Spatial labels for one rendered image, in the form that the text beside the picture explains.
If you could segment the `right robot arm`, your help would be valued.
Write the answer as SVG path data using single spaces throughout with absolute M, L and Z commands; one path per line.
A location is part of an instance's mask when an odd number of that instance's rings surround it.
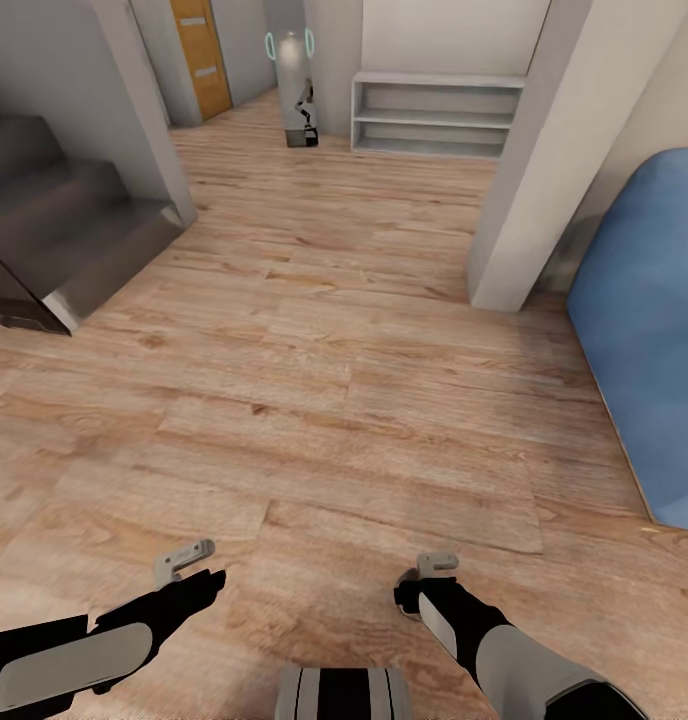
M 618 685 L 513 627 L 456 577 L 435 577 L 458 566 L 451 552 L 418 554 L 419 581 L 395 587 L 395 603 L 421 614 L 501 720 L 648 720 Z

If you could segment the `pillar candle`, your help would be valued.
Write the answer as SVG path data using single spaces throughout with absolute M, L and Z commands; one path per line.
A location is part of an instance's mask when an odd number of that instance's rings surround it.
M 399 579 L 397 579 L 397 583 L 395 583 L 395 587 L 399 587 L 399 585 L 403 581 L 419 581 L 419 569 L 409 569 L 409 571 L 405 571 Z M 422 622 L 422 616 L 420 613 L 405 613 L 405 617 L 408 617 L 409 619 L 413 619 L 413 621 L 419 621 Z

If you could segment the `robot trunk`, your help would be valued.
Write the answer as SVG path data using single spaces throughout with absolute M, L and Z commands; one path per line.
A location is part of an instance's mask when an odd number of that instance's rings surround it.
M 401 669 L 290 668 L 274 720 L 414 720 Z

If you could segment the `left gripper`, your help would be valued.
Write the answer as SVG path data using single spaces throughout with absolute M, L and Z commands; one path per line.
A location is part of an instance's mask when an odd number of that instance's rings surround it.
M 215 602 L 215 596 L 224 588 L 226 576 L 224 570 L 211 575 L 210 571 L 205 569 L 159 589 L 158 594 L 170 594 L 178 602 L 178 622 L 172 630 L 173 633 L 186 618 Z

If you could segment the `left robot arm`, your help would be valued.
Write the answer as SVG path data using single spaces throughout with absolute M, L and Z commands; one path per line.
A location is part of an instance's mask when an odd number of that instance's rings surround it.
M 157 592 L 100 614 L 90 633 L 88 614 L 0 632 L 0 720 L 45 720 L 69 710 L 75 693 L 108 693 L 152 661 L 159 645 L 224 588 L 224 570 L 175 574 L 214 552 L 204 539 L 156 558 Z

